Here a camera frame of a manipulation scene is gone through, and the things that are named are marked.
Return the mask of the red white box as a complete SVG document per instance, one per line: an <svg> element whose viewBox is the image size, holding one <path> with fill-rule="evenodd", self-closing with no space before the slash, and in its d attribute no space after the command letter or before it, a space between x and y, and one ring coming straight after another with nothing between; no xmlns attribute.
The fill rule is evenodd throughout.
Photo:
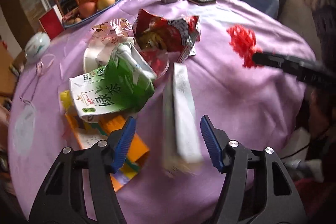
<svg viewBox="0 0 336 224"><path fill-rule="evenodd" d="M65 30L62 18L63 17L57 5L54 5L39 18L41 28L51 40L56 38Z"/></svg>

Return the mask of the red apple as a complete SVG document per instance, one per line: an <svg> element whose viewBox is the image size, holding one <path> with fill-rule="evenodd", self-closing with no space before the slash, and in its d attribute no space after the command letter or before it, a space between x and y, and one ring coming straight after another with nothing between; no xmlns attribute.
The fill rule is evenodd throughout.
<svg viewBox="0 0 336 224"><path fill-rule="evenodd" d="M95 2L86 2L79 6L79 14L82 19L88 18L97 11Z"/></svg>

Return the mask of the blue fruit plate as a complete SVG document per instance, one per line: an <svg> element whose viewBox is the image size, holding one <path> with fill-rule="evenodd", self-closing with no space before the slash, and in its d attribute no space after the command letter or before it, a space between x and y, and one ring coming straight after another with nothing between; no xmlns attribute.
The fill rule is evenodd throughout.
<svg viewBox="0 0 336 224"><path fill-rule="evenodd" d="M103 9L103 10L98 10L95 14L89 16L88 18L83 19L83 20L80 21L80 22L77 22L77 23L74 23L74 24L66 24L66 23L64 23L64 24L63 24L63 27L64 27L65 29L68 29L68 28L72 28L72 27L79 27L79 26L82 26L82 25L84 25L84 24L86 24L86 23L88 23L88 22L94 20L95 18L97 18L99 15L101 15L101 14L104 13L104 12L106 12L106 11L109 10L110 8L116 6L116 5L117 5L118 3L120 3L121 1L123 1L123 0L116 0L116 1L114 2L114 4L112 4L112 5L108 6L108 7L106 7L106 8Z"/></svg>

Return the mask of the red mesh netting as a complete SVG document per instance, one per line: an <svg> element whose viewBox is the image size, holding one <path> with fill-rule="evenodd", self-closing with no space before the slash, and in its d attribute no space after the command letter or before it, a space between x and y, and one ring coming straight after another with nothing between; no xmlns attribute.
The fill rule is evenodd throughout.
<svg viewBox="0 0 336 224"><path fill-rule="evenodd" d="M258 65L252 60L252 57L255 53L262 52L262 50L256 46L255 32L240 24L235 24L227 28L227 33L231 37L229 44L233 51L244 61L243 67L257 67Z"/></svg>

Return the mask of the green tea carton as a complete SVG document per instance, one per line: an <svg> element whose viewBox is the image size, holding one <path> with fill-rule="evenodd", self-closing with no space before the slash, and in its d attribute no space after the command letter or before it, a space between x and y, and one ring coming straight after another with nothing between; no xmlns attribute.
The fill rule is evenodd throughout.
<svg viewBox="0 0 336 224"><path fill-rule="evenodd" d="M69 79L70 94L78 116L93 122L94 116L141 110L154 94L156 78L134 43L127 41L112 50L106 65Z"/></svg>

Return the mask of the orange yellow carton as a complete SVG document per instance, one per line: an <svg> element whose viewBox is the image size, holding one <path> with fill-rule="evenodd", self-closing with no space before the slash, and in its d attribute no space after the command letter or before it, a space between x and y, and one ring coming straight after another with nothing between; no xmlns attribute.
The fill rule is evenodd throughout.
<svg viewBox="0 0 336 224"><path fill-rule="evenodd" d="M78 116L69 90L60 92L59 99L80 149L90 148L98 141L108 139L112 132L122 129L126 124L121 114L104 114L97 116L93 123L86 122ZM114 150L117 163L113 167L117 170L110 178L114 190L118 191L140 172L150 149L135 133L121 138L121 143Z"/></svg>

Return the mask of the red snack bag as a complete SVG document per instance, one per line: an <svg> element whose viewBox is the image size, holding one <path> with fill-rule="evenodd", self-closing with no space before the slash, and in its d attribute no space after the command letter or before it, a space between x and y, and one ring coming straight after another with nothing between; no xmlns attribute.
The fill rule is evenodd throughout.
<svg viewBox="0 0 336 224"><path fill-rule="evenodd" d="M179 52L183 58L195 55L195 43L201 38L199 16L166 19L144 9L138 11L133 31L142 50L156 48Z"/></svg>

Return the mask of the eyeglasses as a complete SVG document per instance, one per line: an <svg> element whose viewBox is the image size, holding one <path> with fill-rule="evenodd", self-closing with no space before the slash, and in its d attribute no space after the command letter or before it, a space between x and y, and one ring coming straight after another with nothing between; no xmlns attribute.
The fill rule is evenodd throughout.
<svg viewBox="0 0 336 224"><path fill-rule="evenodd" d="M56 59L56 56L52 53L47 53L45 55L43 55L39 61L35 64L35 74L34 77L30 80L30 82L28 83L28 85L25 87L25 89L23 90L22 94L19 96L20 100L23 103L26 104L32 104L34 96L35 96L35 92L39 83L39 80L41 79L42 76L44 76L47 71L50 69L50 67L52 67L54 61ZM29 99L25 98L26 92L28 91L28 89L30 88L31 84L36 80L36 85L34 87L34 90L30 96Z"/></svg>

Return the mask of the purple tablecloth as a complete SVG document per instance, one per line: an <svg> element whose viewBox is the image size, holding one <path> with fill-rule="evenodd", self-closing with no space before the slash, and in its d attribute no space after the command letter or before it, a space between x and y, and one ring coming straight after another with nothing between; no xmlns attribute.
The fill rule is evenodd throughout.
<svg viewBox="0 0 336 224"><path fill-rule="evenodd" d="M217 0L197 6L188 1L126 0L97 17L92 24L64 31L52 41L54 63L42 77L28 67L20 76L10 115L9 166L23 214L28 216L43 179L61 149L76 142L66 132L59 93L68 79L83 72L83 55L92 25L113 18L134 22L138 11L177 19L198 15L201 39L196 54L186 60L198 118L208 115L213 125L244 146L280 151L294 129L305 85L277 69L246 69L230 46L227 28L241 24L256 34L265 50L314 59L306 41L278 21L237 0ZM117 193L128 223L201 223L212 213L224 177L212 165L206 148L196 174L168 177L162 168L162 90L137 115L137 133L150 154L141 172Z"/></svg>

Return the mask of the white ceramic jar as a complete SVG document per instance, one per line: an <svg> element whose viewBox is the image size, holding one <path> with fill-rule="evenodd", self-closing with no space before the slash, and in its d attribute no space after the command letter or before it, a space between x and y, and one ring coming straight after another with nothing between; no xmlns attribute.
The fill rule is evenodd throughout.
<svg viewBox="0 0 336 224"><path fill-rule="evenodd" d="M50 38L45 32L37 32L25 46L25 57L28 64L37 63L50 46Z"/></svg>

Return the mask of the long white box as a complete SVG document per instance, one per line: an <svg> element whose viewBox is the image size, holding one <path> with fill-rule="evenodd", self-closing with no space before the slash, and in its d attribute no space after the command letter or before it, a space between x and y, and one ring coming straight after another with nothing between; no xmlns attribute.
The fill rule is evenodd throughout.
<svg viewBox="0 0 336 224"><path fill-rule="evenodd" d="M203 162L187 66L174 63L163 90L162 164L168 176L195 173Z"/></svg>

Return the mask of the shiny floral wrapper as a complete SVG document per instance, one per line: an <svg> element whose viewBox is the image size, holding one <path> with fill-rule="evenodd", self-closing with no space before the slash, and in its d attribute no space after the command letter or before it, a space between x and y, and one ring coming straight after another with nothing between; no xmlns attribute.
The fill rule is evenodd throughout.
<svg viewBox="0 0 336 224"><path fill-rule="evenodd" d="M91 30L93 31L92 38L98 39L103 43L116 44L119 37L132 38L134 36L133 26L125 18L112 19L93 26Z"/></svg>

